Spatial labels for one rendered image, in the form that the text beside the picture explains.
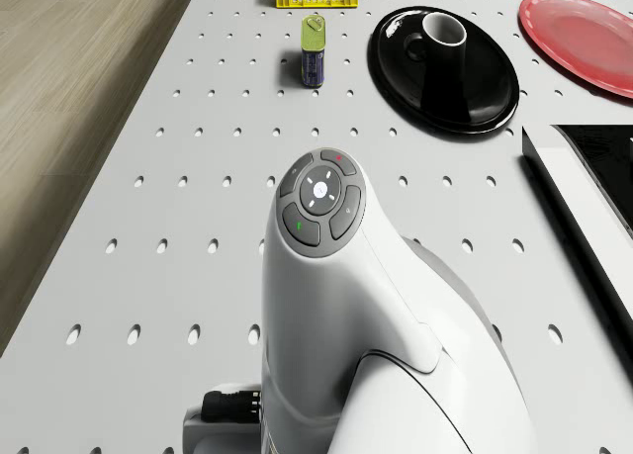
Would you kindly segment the black mug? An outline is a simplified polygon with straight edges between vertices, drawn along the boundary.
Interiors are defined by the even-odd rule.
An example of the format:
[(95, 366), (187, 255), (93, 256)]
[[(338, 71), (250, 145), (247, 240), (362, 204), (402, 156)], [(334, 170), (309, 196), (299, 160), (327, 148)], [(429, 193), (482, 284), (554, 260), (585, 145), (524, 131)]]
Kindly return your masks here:
[(421, 32), (406, 39), (411, 60), (423, 62), (420, 108), (446, 123), (471, 121), (464, 97), (467, 31), (451, 15), (431, 12), (421, 20)]

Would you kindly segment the black plate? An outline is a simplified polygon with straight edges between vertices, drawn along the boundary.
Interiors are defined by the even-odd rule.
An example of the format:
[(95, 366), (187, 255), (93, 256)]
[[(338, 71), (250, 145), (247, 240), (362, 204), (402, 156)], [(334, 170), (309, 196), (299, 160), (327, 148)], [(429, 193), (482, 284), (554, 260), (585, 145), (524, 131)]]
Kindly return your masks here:
[[(469, 123), (451, 125), (420, 108), (424, 63), (408, 57), (406, 39), (421, 32), (421, 20), (431, 12), (453, 16), (467, 31), (464, 97)], [(518, 78), (505, 51), (484, 29), (448, 10), (409, 6), (388, 13), (372, 33), (368, 60), (378, 89), (394, 109), (451, 134), (480, 135), (495, 131), (510, 120), (518, 107)]]

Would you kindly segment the flat-sided can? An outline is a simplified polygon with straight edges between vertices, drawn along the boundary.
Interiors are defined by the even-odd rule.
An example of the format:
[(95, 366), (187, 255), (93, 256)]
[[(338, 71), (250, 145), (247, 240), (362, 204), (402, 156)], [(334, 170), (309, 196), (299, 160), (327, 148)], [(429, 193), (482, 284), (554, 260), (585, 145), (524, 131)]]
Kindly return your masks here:
[(307, 15), (302, 20), (302, 80), (311, 88), (324, 82), (325, 18), (318, 14)]

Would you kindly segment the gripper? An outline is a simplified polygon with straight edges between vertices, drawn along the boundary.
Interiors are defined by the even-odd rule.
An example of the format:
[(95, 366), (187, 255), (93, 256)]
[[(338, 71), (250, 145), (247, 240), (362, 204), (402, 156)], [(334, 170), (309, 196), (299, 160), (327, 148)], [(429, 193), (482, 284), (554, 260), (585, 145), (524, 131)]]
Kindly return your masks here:
[(211, 390), (189, 408), (182, 428), (183, 454), (260, 454), (259, 390)]

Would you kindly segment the red plate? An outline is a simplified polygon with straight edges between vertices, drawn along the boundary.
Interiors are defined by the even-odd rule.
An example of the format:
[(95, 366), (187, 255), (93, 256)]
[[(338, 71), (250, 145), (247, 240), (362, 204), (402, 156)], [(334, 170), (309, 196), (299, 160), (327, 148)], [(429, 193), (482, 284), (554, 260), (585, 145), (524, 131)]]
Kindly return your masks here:
[(586, 82), (633, 99), (633, 19), (591, 0), (522, 0), (523, 30)]

